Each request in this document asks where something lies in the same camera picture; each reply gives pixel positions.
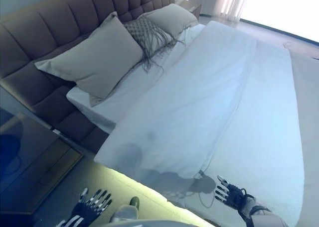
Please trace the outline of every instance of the tiled floor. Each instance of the tiled floor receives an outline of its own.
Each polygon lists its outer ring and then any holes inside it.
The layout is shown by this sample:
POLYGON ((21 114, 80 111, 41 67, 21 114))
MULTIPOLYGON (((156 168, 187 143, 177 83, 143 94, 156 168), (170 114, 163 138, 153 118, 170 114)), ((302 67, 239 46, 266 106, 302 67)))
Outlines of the tiled floor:
POLYGON ((261 28, 252 24, 248 24, 248 23, 244 23, 244 22, 239 22, 239 23, 234 23, 234 22, 230 22, 230 21, 226 21, 226 20, 220 20, 217 18, 208 18, 208 17, 203 17, 201 16, 199 18, 199 23, 201 24, 208 24, 211 20, 215 20, 218 21, 220 23, 226 24, 228 26, 234 27, 242 32, 245 32, 247 34, 250 34, 251 36, 254 36, 255 38, 264 41, 266 43, 271 43, 273 45, 277 45, 280 47, 283 47, 283 43, 290 41, 290 42, 294 42, 298 45, 303 45, 306 46, 308 48, 312 48, 312 49, 316 49, 319 52, 319 47, 314 45, 314 44, 310 44, 308 42, 287 36, 285 34, 281 34, 281 33, 277 33, 274 32, 272 30, 268 30, 265 28, 261 28))

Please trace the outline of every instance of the window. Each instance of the window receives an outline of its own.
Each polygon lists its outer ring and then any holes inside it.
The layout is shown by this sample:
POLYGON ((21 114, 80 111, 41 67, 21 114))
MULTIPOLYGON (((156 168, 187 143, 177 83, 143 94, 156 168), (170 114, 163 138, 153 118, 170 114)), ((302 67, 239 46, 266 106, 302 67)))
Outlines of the window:
POLYGON ((241 18, 319 42, 319 0, 247 0, 241 18))

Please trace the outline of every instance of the white pillow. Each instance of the white pillow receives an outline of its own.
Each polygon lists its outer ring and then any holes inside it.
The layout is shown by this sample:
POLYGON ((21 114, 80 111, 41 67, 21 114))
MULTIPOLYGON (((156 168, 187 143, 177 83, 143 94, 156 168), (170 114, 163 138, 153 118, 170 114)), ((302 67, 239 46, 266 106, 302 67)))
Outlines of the white pillow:
POLYGON ((170 4, 141 16, 146 16, 150 21, 174 37, 177 37, 186 28, 198 24, 197 18, 192 13, 176 4, 170 4))
POLYGON ((53 59, 35 63, 35 66, 76 82, 80 89, 90 94, 94 106, 107 97, 142 56, 142 49, 114 12, 88 39, 53 59))

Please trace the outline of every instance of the bed sheet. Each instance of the bed sheet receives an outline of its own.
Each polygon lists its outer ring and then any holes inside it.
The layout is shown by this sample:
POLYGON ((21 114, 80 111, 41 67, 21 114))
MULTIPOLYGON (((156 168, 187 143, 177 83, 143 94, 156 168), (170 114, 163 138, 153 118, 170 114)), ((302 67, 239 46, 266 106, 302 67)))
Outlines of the bed sheet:
MULTIPOLYGON (((245 188, 293 227, 303 204, 304 162, 291 57, 262 42, 257 51, 236 114, 204 173, 213 185, 221 175, 245 188)), ((224 227, 246 226, 236 211, 215 200, 214 192, 186 196, 186 207, 198 215, 224 227)))
POLYGON ((211 22, 134 103, 95 161, 221 226, 245 226, 222 203, 210 207, 222 175, 295 226, 304 166, 289 52, 211 22), (187 186, 200 171, 204 181, 187 186))
POLYGON ((148 73, 143 70, 143 65, 134 67, 101 104, 91 107, 89 94, 78 87, 72 88, 67 93, 67 99, 92 123, 103 131, 111 133, 128 108, 179 59, 204 27, 198 24, 184 30, 178 38, 181 42, 178 42, 173 49, 154 57, 157 64, 152 64, 148 73))

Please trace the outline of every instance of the tufted headboard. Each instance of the tufted headboard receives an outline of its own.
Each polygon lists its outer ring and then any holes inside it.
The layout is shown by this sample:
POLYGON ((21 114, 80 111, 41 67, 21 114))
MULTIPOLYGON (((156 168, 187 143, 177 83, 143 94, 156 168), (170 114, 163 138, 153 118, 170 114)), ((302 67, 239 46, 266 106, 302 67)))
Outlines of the tufted headboard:
POLYGON ((108 134, 66 98, 75 83, 39 71, 35 61, 53 58, 86 39, 113 11, 127 22, 174 0, 56 0, 1 24, 0 85, 67 137, 97 152, 108 134))

